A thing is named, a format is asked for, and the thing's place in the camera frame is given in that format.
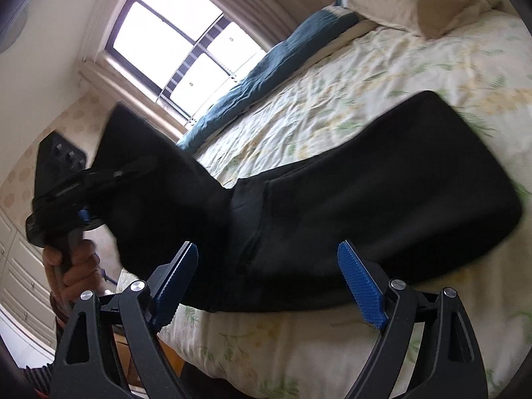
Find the person's left hand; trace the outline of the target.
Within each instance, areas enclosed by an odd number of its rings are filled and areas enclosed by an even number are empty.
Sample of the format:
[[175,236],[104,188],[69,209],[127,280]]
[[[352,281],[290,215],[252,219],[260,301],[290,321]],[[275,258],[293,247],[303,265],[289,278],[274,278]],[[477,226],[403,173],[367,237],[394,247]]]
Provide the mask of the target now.
[[46,246],[42,252],[43,265],[48,284],[51,288],[51,305],[74,303],[86,290],[94,291],[98,296],[111,295],[112,291],[106,287],[100,268],[100,258],[95,253],[92,240],[82,240],[72,250],[71,267],[56,276],[56,268],[61,266],[62,254],[58,249]]

